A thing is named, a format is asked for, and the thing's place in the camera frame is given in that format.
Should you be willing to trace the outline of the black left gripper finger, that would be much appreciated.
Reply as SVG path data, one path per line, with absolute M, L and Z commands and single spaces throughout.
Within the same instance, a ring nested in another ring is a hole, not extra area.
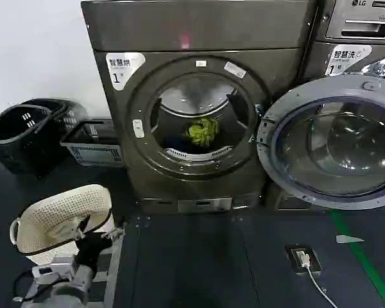
M 126 235 L 125 227 L 115 227 L 111 231 L 102 235 L 102 238 L 108 239 L 110 241 L 117 241 Z
M 72 220 L 71 225 L 71 238 L 73 240 L 83 239 L 85 237 L 85 229 L 90 220 L 90 215 L 88 216 L 76 216 Z

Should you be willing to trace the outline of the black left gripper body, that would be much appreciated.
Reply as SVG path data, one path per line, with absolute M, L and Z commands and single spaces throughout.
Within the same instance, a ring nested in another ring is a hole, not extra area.
M 77 265 L 97 269 L 99 255 L 112 246 L 112 240 L 102 233 L 90 233 L 76 240 L 75 244 L 78 248 L 75 258 Z

